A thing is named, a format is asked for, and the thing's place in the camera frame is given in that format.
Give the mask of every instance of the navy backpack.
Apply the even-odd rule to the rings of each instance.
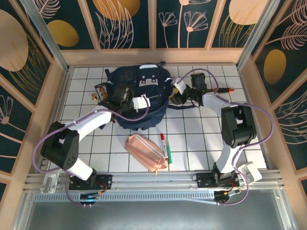
[[[120,117],[116,120],[120,126],[127,129],[142,130],[155,127],[164,117],[168,105],[168,98],[172,94],[172,79],[169,72],[162,67],[165,62],[158,65],[137,65],[119,67],[112,73],[106,69],[106,92],[112,95],[120,83],[128,84],[134,90],[134,97],[145,94],[150,100],[149,112],[146,117],[137,122],[126,121]],[[137,118],[143,115],[146,108],[135,110],[122,115],[127,118]]]

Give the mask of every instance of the white grid floor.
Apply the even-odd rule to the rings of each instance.
[[[220,87],[234,88],[234,92],[222,94],[232,102],[246,102],[242,84],[235,66],[165,66],[172,77],[182,77],[196,68],[208,69],[216,76]],[[115,67],[105,67],[110,72]],[[213,79],[206,75],[208,88],[215,87]],[[96,105],[92,100],[94,86],[106,81],[104,68],[75,68],[61,122],[76,119]],[[190,78],[184,79],[190,85]],[[83,138],[79,146],[79,157],[98,172],[147,172],[138,161],[124,149],[126,139],[135,133],[123,129],[118,123],[108,123],[103,130],[96,129]],[[162,147],[160,133],[169,140],[173,164],[167,171],[211,170],[223,149],[221,118],[212,110],[201,107],[185,110],[167,109],[161,123],[155,128],[138,131]],[[241,154],[237,166],[253,161],[259,169],[267,168],[260,146],[250,147]]]

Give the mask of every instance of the red marker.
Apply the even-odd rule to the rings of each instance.
[[[168,159],[166,143],[165,143],[165,140],[164,140],[164,134],[163,133],[161,133],[161,140],[162,140],[162,146],[163,146],[163,152],[164,152],[165,159]]]

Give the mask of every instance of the pencil case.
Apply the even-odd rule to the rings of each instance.
[[[158,170],[168,167],[168,162],[159,146],[139,134],[128,137],[125,149],[138,162],[155,174]]]

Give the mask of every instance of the small wooden object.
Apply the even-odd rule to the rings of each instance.
[[[96,101],[96,100],[97,100],[97,97],[95,96],[94,93],[92,93],[92,100],[93,100],[93,101]]]

